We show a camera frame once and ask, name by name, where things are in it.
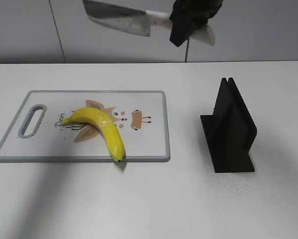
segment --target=white cutting board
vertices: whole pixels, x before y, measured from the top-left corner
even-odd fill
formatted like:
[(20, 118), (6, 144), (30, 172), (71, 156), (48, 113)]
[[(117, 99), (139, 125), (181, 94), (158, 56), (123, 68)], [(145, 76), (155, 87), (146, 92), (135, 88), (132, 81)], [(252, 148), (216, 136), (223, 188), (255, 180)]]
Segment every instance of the white cutting board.
[[(37, 105), (45, 109), (41, 122), (36, 120), (37, 131), (23, 136), (24, 122)], [(170, 159), (162, 91), (31, 91), (0, 142), (0, 162), (112, 162), (94, 127), (61, 126), (60, 121), (82, 107), (98, 108), (112, 118), (125, 145), (126, 161)]]

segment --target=knife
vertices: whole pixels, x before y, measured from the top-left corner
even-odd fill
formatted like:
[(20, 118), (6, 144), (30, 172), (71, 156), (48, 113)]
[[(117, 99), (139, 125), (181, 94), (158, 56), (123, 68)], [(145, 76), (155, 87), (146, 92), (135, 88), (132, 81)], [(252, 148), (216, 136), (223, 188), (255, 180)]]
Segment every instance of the knife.
[[(88, 18), (99, 25), (127, 32), (133, 35), (150, 36), (151, 26), (160, 26), (172, 29), (169, 14), (164, 12), (136, 10), (128, 7), (117, 6), (109, 3), (83, 0)], [(215, 36), (211, 26), (205, 25), (195, 31), (190, 39), (213, 46)]]

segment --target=gray cutting board rim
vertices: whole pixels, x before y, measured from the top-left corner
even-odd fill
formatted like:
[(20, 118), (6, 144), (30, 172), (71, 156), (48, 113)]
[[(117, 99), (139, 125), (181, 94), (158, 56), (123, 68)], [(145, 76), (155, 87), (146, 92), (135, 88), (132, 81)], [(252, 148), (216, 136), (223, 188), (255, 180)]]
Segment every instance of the gray cutting board rim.
[[(165, 141), (165, 155), (159, 156), (128, 156), (124, 159), (126, 162), (166, 162), (170, 160), (169, 134), (166, 110), (166, 97), (164, 91), (50, 91), (50, 90), (33, 90), (28, 92), (14, 119), (0, 141), (0, 150), (4, 145), (11, 129), (22, 113), (24, 106), (31, 94), (35, 93), (160, 93), (162, 96), (163, 109), (163, 125), (164, 125), (164, 141)], [(110, 156), (1, 156), (0, 162), (113, 162)]]

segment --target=knife block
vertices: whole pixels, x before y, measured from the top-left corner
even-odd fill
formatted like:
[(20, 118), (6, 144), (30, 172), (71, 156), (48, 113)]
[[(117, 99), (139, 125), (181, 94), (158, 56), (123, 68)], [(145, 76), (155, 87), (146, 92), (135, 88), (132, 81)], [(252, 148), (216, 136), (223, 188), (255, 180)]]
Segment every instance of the knife block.
[(200, 116), (216, 173), (254, 172), (256, 126), (233, 80), (222, 78), (213, 115)]

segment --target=banana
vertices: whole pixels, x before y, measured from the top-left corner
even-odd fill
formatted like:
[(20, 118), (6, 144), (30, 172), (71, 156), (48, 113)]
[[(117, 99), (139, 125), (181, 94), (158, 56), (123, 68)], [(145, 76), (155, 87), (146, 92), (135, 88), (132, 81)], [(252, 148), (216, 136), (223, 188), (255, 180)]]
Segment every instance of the banana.
[(111, 157), (120, 162), (125, 156), (125, 147), (114, 122), (103, 111), (95, 108), (80, 108), (70, 118), (64, 119), (62, 125), (71, 123), (89, 123), (95, 126), (105, 138)]

